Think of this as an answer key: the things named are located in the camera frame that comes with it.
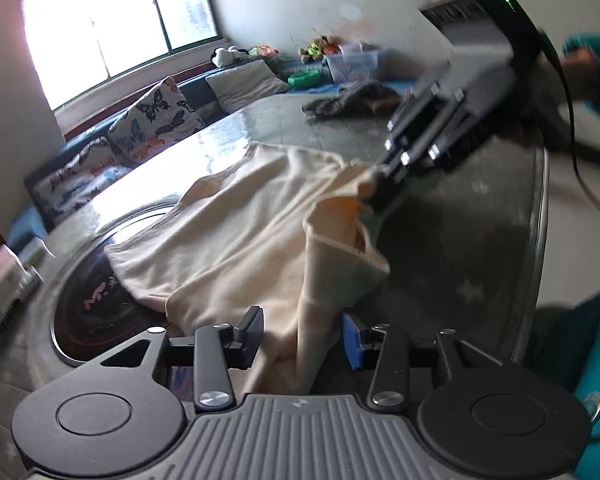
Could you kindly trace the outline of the right hand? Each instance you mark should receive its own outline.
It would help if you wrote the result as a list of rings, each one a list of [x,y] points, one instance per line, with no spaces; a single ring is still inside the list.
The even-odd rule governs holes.
[[[600,98],[600,66],[585,47],[566,53],[560,66],[567,78],[573,101],[593,101]]]

